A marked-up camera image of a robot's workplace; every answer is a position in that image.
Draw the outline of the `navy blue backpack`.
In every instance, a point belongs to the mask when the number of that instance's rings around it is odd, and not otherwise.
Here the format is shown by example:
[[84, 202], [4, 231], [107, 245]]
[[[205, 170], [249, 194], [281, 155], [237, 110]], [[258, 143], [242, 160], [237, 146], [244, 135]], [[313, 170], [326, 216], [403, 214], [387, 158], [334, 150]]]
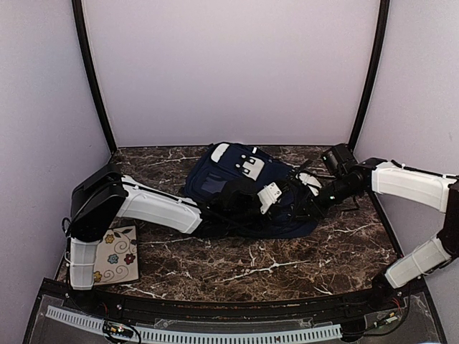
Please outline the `navy blue backpack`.
[[183, 195], [203, 208], [193, 236], [293, 239], [310, 235], [318, 220], [308, 201], [321, 184], [257, 147], [211, 145], [186, 177]]

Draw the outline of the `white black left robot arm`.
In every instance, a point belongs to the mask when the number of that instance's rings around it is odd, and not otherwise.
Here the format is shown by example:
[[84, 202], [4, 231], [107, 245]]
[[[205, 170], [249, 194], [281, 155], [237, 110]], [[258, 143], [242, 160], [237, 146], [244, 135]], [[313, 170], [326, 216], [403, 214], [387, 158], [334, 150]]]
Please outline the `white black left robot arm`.
[[226, 183], [210, 204], [199, 204], [144, 186], [109, 163], [72, 192], [70, 216], [62, 230], [70, 240], [72, 298], [85, 312], [96, 312], [100, 295], [93, 291], [98, 244], [114, 218], [158, 224], [194, 237], [223, 237], [229, 233], [264, 236], [256, 223], [282, 195], [276, 183], [258, 188], [249, 178]]

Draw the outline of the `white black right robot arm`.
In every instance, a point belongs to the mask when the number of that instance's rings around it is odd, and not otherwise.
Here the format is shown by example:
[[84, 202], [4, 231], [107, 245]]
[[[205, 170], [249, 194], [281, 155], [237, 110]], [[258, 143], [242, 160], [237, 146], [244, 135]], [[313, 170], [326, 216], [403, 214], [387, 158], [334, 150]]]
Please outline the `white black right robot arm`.
[[395, 289], [458, 258], [456, 177], [370, 158], [335, 167], [324, 186], [308, 171], [294, 173], [293, 180], [312, 192], [301, 206], [309, 219], [322, 219], [331, 207], [365, 191], [381, 201], [404, 255], [381, 272], [377, 286], [366, 294], [373, 311], [383, 310]]

